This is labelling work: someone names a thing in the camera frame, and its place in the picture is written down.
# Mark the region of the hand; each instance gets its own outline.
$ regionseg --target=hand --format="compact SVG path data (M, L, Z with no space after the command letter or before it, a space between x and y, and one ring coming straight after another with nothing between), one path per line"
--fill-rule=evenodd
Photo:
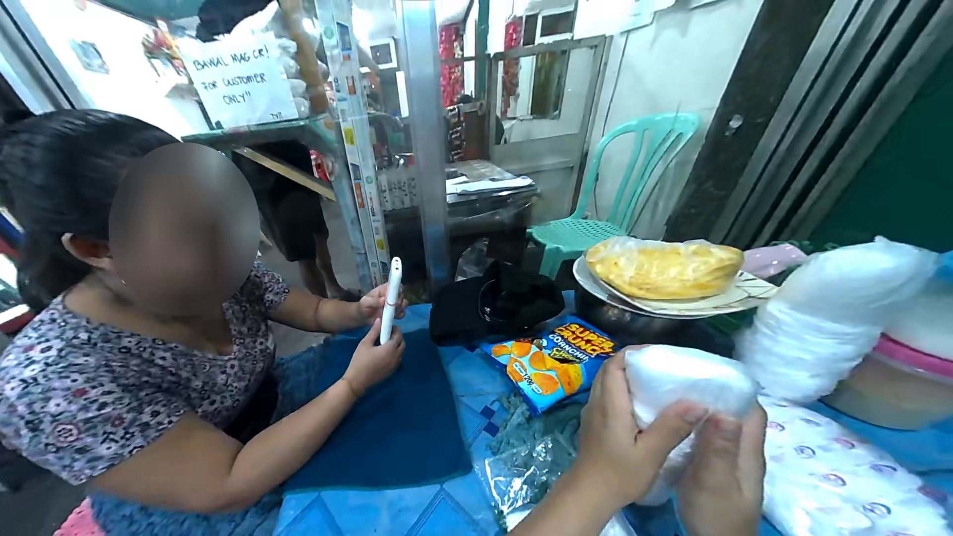
M404 353L404 336L400 328L394 326L391 338L380 346L375 343L380 338L380 319L374 320L371 331L357 345L351 364L344 372L344 380L362 396L372 385L389 377L400 365L400 356Z
M582 410L579 455L573 469L588 478L593 492L603 493L613 511L637 501L649 490L669 452L704 419L704 407L676 402L645 430L632 414L625 379L623 348L599 369L589 403Z
M701 427L695 458L679 482L679 513L690 536L758 534L766 423L756 404L743 423L713 415Z
M367 323L373 323L375 319L379 319L384 313L384 303L386 301L387 283L384 283L361 297L360 301L357 303L357 307L360 309L361 317L364 318ZM396 309L394 310L394 318L404 318L406 310L407 300L404 299L404 285L400 285L400 292L397 293L397 303Z

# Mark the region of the handwritten sign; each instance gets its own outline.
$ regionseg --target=handwritten sign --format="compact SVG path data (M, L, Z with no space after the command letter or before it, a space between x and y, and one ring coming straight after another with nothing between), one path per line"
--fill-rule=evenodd
M228 129L298 117L273 34L186 41L179 49L212 122Z

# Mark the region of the plate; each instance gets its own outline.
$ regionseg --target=plate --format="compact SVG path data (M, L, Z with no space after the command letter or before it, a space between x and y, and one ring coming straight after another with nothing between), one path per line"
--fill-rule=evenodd
M748 274L747 272L738 272L735 281L721 294L709 296L707 298L695 299L642 299L631 298L622 294L618 289L593 274L593 279L598 280L603 288L607 289L614 296L623 301L649 313L656 315L674 316L679 319L686 317L697 318L701 316L726 315L728 313L737 313L745 309L752 309L765 303L778 292L775 285Z
M596 298L602 299L606 303L615 305L620 309L625 309L631 313L636 313L638 315L645 315L646 317L656 317L659 319L672 319L672 320L694 320L694 319L707 319L708 317L714 317L717 313L713 314L702 314L702 315L668 315L664 313L653 313L642 309L641 307L636 306L633 303L630 303L626 299L621 299L614 293L612 287L607 285L602 279L596 277L595 274L589 269L589 265L586 264L585 258L577 258L576 262L573 264L573 275L576 276L576 281L578 281L579 286L589 291L590 294Z

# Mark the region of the chip bag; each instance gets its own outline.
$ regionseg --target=chip bag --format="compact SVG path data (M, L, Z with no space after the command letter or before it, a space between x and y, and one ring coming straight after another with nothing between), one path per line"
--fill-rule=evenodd
M484 343L480 349L506 368L530 409L539 414L589 389L618 344L585 321L568 316L539 337Z

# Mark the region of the dark blue towel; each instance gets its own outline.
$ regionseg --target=dark blue towel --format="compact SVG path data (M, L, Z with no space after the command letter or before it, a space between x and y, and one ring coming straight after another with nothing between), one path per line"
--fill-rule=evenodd
M339 380L367 330L325 342L315 392ZM404 334L402 363L372 387L285 492L316 488L395 488L444 482L472 469L454 395L426 329Z

